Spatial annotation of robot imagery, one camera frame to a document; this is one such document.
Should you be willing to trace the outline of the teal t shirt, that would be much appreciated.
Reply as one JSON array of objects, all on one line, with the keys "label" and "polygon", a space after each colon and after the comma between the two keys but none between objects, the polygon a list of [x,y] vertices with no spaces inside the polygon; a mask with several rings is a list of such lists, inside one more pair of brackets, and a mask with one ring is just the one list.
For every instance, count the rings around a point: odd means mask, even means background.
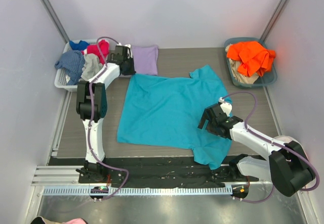
[{"label": "teal t shirt", "polygon": [[215,170],[231,140],[198,128],[206,107],[228,94],[208,65],[187,78],[131,77],[117,130],[119,143],[190,149],[194,160]]}]

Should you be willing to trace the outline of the orange t shirt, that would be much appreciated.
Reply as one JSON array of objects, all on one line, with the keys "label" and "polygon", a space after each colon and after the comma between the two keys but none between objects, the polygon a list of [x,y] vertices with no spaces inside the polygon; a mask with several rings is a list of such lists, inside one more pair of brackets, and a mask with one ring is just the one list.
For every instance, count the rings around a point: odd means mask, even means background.
[{"label": "orange t shirt", "polygon": [[271,72],[276,52],[257,41],[238,42],[227,47],[226,57],[233,62],[234,71],[245,77],[263,77]]}]

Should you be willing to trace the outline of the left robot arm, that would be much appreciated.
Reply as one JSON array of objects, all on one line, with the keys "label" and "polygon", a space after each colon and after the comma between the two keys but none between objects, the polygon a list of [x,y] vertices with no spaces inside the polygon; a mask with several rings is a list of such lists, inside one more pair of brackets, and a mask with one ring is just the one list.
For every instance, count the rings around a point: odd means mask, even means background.
[{"label": "left robot arm", "polygon": [[78,170],[81,178],[102,183],[107,179],[108,167],[104,165],[102,128],[108,110],[106,89],[119,76],[136,73],[131,45],[117,44],[102,69],[92,78],[77,85],[76,112],[86,134],[87,153],[84,166]]}]

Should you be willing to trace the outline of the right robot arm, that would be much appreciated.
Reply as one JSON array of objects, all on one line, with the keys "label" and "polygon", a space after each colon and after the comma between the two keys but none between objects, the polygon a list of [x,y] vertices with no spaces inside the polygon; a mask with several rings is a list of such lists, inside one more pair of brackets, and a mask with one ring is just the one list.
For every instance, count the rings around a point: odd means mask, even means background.
[{"label": "right robot arm", "polygon": [[231,116],[232,106],[218,102],[205,108],[198,128],[239,142],[261,156],[245,154],[234,160],[229,176],[235,181],[245,176],[269,181],[281,194],[290,197],[316,179],[314,170],[300,143],[289,137],[271,138],[250,127],[242,119]]}]

